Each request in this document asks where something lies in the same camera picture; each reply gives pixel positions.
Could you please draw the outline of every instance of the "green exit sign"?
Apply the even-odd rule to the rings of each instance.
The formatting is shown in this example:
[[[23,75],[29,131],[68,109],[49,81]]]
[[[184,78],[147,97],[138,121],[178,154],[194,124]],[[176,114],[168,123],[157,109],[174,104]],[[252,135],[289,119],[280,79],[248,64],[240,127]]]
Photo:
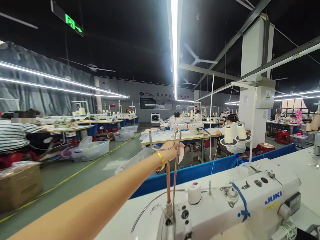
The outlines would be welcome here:
[[[61,7],[59,7],[53,0],[51,0],[51,11],[83,37],[83,28],[79,24],[77,24],[69,15],[67,15],[65,11]]]

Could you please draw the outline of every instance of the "yellow bracelet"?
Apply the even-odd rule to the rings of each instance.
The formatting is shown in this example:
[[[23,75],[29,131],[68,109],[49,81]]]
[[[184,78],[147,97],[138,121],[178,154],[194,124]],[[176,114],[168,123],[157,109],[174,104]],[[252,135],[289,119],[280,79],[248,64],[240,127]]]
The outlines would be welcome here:
[[[162,154],[161,154],[161,153],[159,153],[159,152],[155,152],[154,154],[156,154],[156,155],[158,155],[158,156],[159,156],[159,158],[161,159],[161,163],[162,163],[162,167],[161,167],[161,169],[156,168],[156,171],[161,171],[162,169],[164,169],[164,165],[165,165],[164,158],[163,158]]]

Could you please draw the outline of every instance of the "gray floor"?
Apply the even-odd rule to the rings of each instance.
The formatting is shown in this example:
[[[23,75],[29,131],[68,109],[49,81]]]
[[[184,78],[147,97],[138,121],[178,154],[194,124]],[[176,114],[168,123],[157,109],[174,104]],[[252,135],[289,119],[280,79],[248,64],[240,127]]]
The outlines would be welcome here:
[[[148,127],[150,127],[149,124],[140,124],[138,133],[144,131]],[[274,145],[276,149],[285,146],[284,144],[277,144],[274,141],[274,138],[267,137],[266,142]],[[111,141],[110,151],[120,146],[122,143],[123,142]],[[134,139],[127,142],[119,149],[110,153],[97,163],[93,164],[92,166],[88,167],[75,177],[63,183],[57,189],[44,195],[35,203],[20,210],[19,212],[17,212],[17,214],[12,216],[5,222],[1,223],[0,240],[7,239],[21,228],[25,227],[35,219],[52,210],[53,208],[59,206],[63,202],[71,199],[72,197],[109,178],[114,171],[103,170],[103,168],[105,168],[110,161],[118,159],[130,159],[131,157],[136,155],[140,150],[141,146],[139,136],[136,136]],[[51,189],[56,184],[65,180],[66,178],[78,172],[79,170],[83,169],[90,163],[91,162],[60,162],[53,163],[44,167],[41,170],[43,176],[42,182],[44,185],[44,191]],[[3,219],[8,215],[10,215],[10,213],[0,215],[0,219]]]

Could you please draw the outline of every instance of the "ceiling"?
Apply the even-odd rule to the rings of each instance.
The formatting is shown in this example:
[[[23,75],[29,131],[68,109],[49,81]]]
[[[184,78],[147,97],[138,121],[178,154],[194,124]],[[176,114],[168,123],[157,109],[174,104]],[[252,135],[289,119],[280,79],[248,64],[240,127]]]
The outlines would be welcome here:
[[[256,5],[259,0],[251,0]],[[84,28],[84,37],[51,12],[49,0],[1,1],[0,12],[16,17],[39,29],[33,29],[0,17],[0,39],[12,41],[47,57],[67,63],[62,58],[82,64],[95,64],[116,71],[91,72],[89,68],[71,66],[97,76],[133,79],[172,85],[170,71],[167,6],[165,0],[56,0],[57,4]],[[264,9],[271,23],[298,45],[320,35],[317,8],[308,1],[272,0]],[[250,10],[235,0],[184,0],[181,26],[182,57],[191,64],[194,59],[186,51],[187,43],[202,59],[214,60],[231,37],[241,28]],[[231,47],[213,70],[239,76],[242,38]],[[285,37],[274,33],[275,58],[294,49]],[[320,62],[320,51],[311,55]],[[208,68],[210,64],[198,63]],[[202,74],[180,70],[179,79],[197,83]],[[283,92],[315,89],[319,86],[320,69],[308,56],[275,68],[276,89]],[[230,80],[215,78],[214,89]],[[211,90],[212,76],[197,89]]]

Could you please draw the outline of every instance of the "cardboard box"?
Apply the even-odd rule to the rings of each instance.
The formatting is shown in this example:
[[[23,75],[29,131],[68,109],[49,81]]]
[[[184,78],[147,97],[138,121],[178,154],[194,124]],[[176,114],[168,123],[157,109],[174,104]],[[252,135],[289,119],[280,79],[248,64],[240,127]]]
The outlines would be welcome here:
[[[0,179],[0,214],[21,207],[42,189],[39,165]]]

